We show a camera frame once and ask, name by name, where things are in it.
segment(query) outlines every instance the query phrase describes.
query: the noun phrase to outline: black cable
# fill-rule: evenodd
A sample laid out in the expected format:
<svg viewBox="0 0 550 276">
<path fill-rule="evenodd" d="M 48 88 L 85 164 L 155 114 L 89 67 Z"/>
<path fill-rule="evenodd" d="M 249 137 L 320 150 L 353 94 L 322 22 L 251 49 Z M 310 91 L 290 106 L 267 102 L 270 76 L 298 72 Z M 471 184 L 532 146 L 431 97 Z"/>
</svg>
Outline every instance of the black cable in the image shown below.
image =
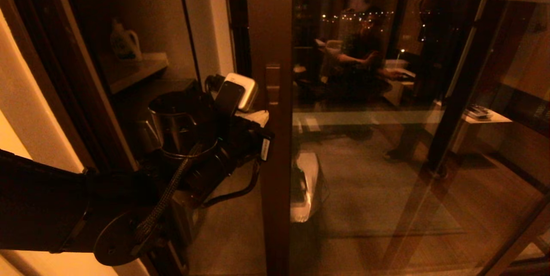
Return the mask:
<svg viewBox="0 0 550 276">
<path fill-rule="evenodd" d="M 206 201 L 205 203 L 203 203 L 201 205 L 201 208 L 208 208 L 208 207 L 210 207 L 214 204 L 218 204 L 220 202 L 223 202 L 225 200 L 229 200 L 229 199 L 232 199 L 232 198 L 241 197 L 241 196 L 249 193 L 250 191 L 252 191 L 252 189 L 254 189 L 254 186 L 256 186 L 256 183 L 258 182 L 258 176 L 259 175 L 260 175 L 260 161 L 256 159 L 254 161 L 252 179 L 250 180 L 250 183 L 248 184 L 248 186 L 246 186 L 246 188 L 244 188 L 240 191 L 237 191 L 237 192 L 233 192 L 233 193 L 230 193 L 230 194 L 224 194 L 222 196 L 212 198 L 212 199 Z"/>
<path fill-rule="evenodd" d="M 193 32 L 191 31 L 191 20 L 189 19 L 189 11 L 187 10 L 187 2 L 181 0 L 181 5 L 183 6 L 183 14 L 185 16 L 185 21 L 187 22 L 187 33 L 189 34 L 189 42 L 191 45 L 191 54 L 193 56 L 193 62 L 195 62 L 195 74 L 197 75 L 197 80 L 199 81 L 199 87 L 202 91 L 202 82 L 201 82 L 201 72 L 199 71 L 199 61 L 197 59 L 197 52 L 195 50 L 195 41 L 193 41 Z"/>
<path fill-rule="evenodd" d="M 170 153 L 166 150 L 162 150 L 163 153 L 165 153 L 165 155 L 168 155 L 170 156 L 170 158 L 173 158 L 173 159 L 184 159 L 184 158 L 198 158 L 199 156 L 203 156 L 207 153 L 209 153 L 210 151 L 214 150 L 214 148 L 218 146 L 218 140 L 216 139 L 216 141 L 214 141 L 214 144 L 212 144 L 212 146 L 210 146 L 208 149 L 206 149 L 205 151 L 202 151 L 198 154 L 195 154 L 195 155 L 181 155 L 181 154 L 174 154 L 174 153 Z"/>
<path fill-rule="evenodd" d="M 189 170 L 189 168 L 193 164 L 193 160 L 196 158 L 194 156 L 200 154 L 201 150 L 201 143 L 196 143 L 193 146 L 193 148 L 191 149 L 191 151 L 189 151 L 189 154 L 187 155 L 188 157 L 183 159 L 183 161 L 175 171 L 174 176 L 172 176 L 168 186 L 165 189 L 165 192 L 162 194 L 162 197 L 159 200 L 159 203 L 157 203 L 157 205 L 153 208 L 147 218 L 139 223 L 135 231 L 135 239 L 138 243 L 142 243 L 146 239 L 147 235 L 151 233 L 153 227 L 156 225 L 162 214 L 165 212 L 166 207 L 168 206 L 175 190 L 177 189 L 177 186 L 179 185 L 181 177 L 187 170 Z"/>
</svg>

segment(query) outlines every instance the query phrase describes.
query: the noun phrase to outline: door frame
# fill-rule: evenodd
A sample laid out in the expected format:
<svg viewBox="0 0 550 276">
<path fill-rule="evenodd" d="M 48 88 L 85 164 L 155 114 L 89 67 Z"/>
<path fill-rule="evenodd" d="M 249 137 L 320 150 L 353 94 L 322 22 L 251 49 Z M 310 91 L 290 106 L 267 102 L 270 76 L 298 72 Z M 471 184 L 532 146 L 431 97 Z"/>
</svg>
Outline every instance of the door frame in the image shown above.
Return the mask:
<svg viewBox="0 0 550 276">
<path fill-rule="evenodd" d="M 289 274 L 293 2 L 247 0 L 252 76 L 260 86 L 257 102 L 269 110 L 268 127 L 275 133 L 260 175 L 269 276 Z"/>
<path fill-rule="evenodd" d="M 4 18 L 8 23 L 10 31 L 12 32 L 23 59 L 27 63 L 30 72 L 33 74 L 33 78 L 36 80 L 40 91 L 49 105 L 49 108 L 55 115 L 55 118 L 63 129 L 67 139 L 70 141 L 71 146 L 79 157 L 79 160 L 85 167 L 95 166 L 84 141 L 81 139 L 75 125 L 72 123 L 69 113 L 63 105 L 63 101 L 61 101 L 61 97 L 57 94 L 57 91 L 49 78 L 47 70 L 45 69 L 43 62 L 33 45 L 29 31 L 27 30 L 21 15 L 19 14 L 16 3 L 14 0 L 0 0 L 0 8 L 2 9 Z M 42 162 L 40 150 L 35 151 L 30 149 L 28 151 L 33 159 L 38 162 Z"/>
</svg>

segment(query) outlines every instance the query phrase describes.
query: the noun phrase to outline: glass door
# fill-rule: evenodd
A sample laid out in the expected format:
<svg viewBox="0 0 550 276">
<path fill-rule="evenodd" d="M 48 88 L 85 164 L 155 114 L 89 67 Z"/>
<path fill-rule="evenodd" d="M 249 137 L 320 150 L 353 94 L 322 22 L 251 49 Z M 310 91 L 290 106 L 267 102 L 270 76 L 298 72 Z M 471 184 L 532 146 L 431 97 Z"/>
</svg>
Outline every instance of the glass door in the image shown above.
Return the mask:
<svg viewBox="0 0 550 276">
<path fill-rule="evenodd" d="M 267 164 L 290 198 L 274 219 L 264 196 L 267 256 L 287 228 L 292 275 L 501 267 L 548 202 L 548 2 L 249 0 L 290 154 Z"/>
</svg>

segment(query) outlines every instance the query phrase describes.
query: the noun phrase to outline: white wall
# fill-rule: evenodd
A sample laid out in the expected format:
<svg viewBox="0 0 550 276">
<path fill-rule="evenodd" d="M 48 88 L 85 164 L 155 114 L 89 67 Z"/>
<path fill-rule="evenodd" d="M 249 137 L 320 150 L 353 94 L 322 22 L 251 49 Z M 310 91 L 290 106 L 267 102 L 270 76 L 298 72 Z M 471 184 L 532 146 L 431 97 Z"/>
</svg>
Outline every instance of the white wall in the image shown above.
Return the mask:
<svg viewBox="0 0 550 276">
<path fill-rule="evenodd" d="M 234 72 L 226 0 L 185 0 L 201 80 Z"/>
<path fill-rule="evenodd" d="M 235 72 L 227 0 L 210 0 L 210 6 L 212 8 L 216 47 L 218 48 L 220 74 L 226 76 Z"/>
<path fill-rule="evenodd" d="M 30 159 L 29 151 L 25 149 L 25 146 L 21 143 L 21 140 L 17 137 L 17 134 L 12 128 L 12 125 L 6 119 L 6 116 L 0 110 L 0 149 L 14 153 L 15 155 L 22 156 Z"/>
<path fill-rule="evenodd" d="M 0 275 L 2 276 L 23 276 L 12 264 L 0 255 Z"/>
</svg>

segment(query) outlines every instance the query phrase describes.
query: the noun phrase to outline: white plastic bottle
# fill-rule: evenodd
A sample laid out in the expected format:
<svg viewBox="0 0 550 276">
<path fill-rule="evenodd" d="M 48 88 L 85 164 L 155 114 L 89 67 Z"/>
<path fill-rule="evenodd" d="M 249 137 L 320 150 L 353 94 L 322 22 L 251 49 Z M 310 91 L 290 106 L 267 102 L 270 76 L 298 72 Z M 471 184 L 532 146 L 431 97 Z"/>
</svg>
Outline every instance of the white plastic bottle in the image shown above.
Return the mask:
<svg viewBox="0 0 550 276">
<path fill-rule="evenodd" d="M 110 34 L 110 45 L 118 60 L 143 60 L 143 55 L 139 48 L 138 35 L 132 30 L 124 30 L 122 23 L 118 22 L 116 18 L 113 18 L 113 31 Z"/>
</svg>

